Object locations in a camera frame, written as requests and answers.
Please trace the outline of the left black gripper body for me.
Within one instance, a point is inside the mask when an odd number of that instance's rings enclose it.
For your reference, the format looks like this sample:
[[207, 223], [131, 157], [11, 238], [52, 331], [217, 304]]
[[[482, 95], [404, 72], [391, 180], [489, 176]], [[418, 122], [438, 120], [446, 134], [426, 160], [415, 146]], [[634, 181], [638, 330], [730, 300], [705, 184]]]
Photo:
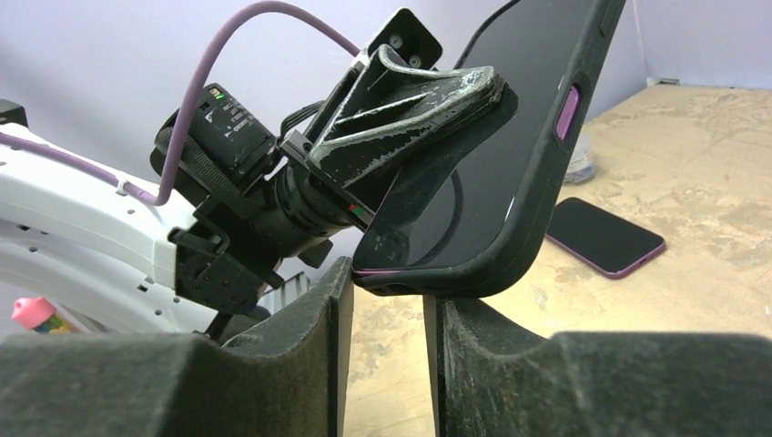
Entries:
[[332, 250], [331, 238], [347, 228], [366, 229], [374, 212], [308, 167], [305, 158], [311, 150], [310, 140], [298, 131], [280, 143], [288, 163], [258, 191], [253, 232], [271, 256], [298, 258], [318, 268]]

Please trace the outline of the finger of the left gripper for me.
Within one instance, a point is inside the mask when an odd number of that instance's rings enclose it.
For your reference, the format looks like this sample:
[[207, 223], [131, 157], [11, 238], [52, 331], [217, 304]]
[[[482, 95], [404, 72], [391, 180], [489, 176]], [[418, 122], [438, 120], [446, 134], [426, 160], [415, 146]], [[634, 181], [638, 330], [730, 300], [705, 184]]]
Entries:
[[515, 115], [504, 86], [489, 112], [422, 151], [400, 169], [353, 257], [355, 269], [407, 269], [428, 263], [461, 222], [464, 188], [457, 166]]
[[332, 101], [306, 163], [335, 186], [348, 188], [485, 114], [504, 86], [491, 66], [413, 68], [382, 45]]

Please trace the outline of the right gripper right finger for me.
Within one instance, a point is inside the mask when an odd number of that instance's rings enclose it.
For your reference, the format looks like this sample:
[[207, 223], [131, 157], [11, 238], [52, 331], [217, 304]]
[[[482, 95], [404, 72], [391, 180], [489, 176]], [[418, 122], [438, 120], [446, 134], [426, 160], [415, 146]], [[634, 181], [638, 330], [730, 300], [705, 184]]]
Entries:
[[481, 300], [427, 297], [440, 436], [768, 436], [771, 342], [739, 334], [541, 337]]

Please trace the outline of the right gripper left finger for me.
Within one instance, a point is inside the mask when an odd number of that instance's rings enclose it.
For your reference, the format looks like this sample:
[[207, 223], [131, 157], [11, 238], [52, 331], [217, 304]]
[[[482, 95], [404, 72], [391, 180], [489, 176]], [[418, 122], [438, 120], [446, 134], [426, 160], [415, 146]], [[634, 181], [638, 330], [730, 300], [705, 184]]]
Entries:
[[218, 345], [198, 334], [26, 335], [1, 346], [4, 436], [339, 436], [349, 258]]

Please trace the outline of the black phone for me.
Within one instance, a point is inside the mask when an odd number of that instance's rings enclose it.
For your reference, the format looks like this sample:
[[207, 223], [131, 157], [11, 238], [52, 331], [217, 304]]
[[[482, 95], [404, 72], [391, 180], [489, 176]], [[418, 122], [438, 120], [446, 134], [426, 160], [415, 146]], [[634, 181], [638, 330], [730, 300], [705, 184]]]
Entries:
[[465, 47], [460, 67], [491, 66], [518, 96], [513, 118], [457, 166], [464, 209], [434, 259], [407, 269], [355, 269], [381, 296], [481, 298], [532, 266], [584, 123], [621, 1], [510, 1]]

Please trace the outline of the bare phone with purple edge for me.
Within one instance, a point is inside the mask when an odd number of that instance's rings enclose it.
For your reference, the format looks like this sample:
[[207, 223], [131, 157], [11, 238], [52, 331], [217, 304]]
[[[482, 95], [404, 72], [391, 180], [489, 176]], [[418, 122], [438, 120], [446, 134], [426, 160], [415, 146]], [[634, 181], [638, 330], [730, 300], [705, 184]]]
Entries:
[[585, 200], [559, 202], [545, 238], [608, 279], [621, 279], [666, 249], [665, 239]]

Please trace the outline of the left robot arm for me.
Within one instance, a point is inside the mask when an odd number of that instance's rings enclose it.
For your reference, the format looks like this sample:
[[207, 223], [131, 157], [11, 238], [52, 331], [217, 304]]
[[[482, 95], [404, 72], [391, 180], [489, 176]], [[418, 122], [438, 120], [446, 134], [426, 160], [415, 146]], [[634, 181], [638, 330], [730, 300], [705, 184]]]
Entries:
[[147, 182], [1, 127], [1, 219], [63, 240], [31, 253], [73, 271], [56, 297], [121, 332], [218, 338], [250, 316], [277, 270], [317, 268], [332, 238], [365, 229], [387, 177], [423, 151], [449, 156], [497, 130], [517, 95], [489, 66], [428, 70], [388, 46], [349, 69], [330, 97], [267, 130], [218, 83], [203, 87], [179, 146], [168, 201]]

